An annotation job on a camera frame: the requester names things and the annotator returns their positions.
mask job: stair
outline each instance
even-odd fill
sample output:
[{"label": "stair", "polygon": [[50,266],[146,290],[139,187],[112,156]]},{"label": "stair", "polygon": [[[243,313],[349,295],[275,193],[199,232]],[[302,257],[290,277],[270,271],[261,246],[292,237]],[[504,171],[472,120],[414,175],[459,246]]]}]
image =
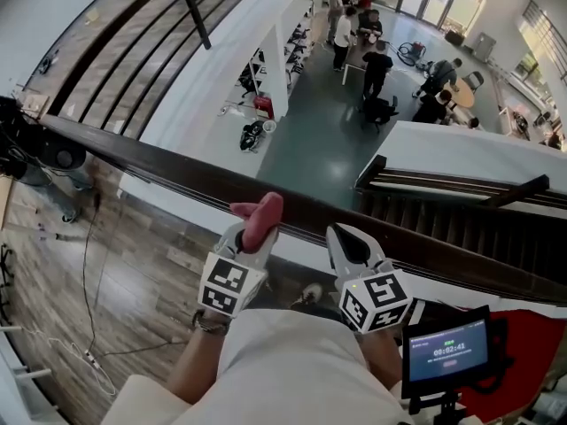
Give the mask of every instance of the stair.
[{"label": "stair", "polygon": [[365,191],[360,212],[567,285],[567,220],[391,191]]}]

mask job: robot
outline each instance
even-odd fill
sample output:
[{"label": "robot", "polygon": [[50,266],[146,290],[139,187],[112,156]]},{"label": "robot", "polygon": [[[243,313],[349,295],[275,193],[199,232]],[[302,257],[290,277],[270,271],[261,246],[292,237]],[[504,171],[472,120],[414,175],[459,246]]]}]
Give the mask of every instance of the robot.
[{"label": "robot", "polygon": [[[210,252],[198,293],[204,307],[235,318],[268,278],[265,265],[276,243],[274,227],[255,253],[243,250],[245,223],[227,229]],[[378,241],[358,228],[327,228],[330,264],[340,292],[338,306],[353,329],[367,334],[400,323],[412,303],[402,270],[394,269]]]}]

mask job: display screen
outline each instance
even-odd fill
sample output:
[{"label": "display screen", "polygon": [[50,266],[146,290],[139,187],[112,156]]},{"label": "display screen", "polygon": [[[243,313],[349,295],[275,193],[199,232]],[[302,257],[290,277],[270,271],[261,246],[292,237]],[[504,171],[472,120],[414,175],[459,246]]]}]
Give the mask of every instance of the display screen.
[{"label": "display screen", "polygon": [[409,339],[409,381],[440,378],[486,362],[484,320]]}]

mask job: watch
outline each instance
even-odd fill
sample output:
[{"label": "watch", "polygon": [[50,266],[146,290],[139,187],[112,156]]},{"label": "watch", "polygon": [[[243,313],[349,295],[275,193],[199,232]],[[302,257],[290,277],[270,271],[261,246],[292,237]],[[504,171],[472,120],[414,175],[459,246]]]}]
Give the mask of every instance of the watch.
[{"label": "watch", "polygon": [[226,336],[229,332],[230,318],[216,313],[214,318],[205,316],[205,309],[199,309],[193,315],[193,327],[201,329],[207,334],[215,336]]}]

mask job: metal railing post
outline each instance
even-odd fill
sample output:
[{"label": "metal railing post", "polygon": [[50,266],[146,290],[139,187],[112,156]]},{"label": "metal railing post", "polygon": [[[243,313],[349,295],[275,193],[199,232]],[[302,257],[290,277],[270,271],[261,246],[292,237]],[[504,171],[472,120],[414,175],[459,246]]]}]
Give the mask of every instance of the metal railing post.
[{"label": "metal railing post", "polygon": [[211,49],[211,41],[209,40],[209,34],[206,32],[205,24],[203,23],[203,18],[201,17],[201,13],[198,11],[197,3],[195,0],[185,0],[189,9],[191,11],[191,17],[197,26],[197,31],[199,36],[201,37],[201,41],[203,41],[203,45],[205,49]]}]

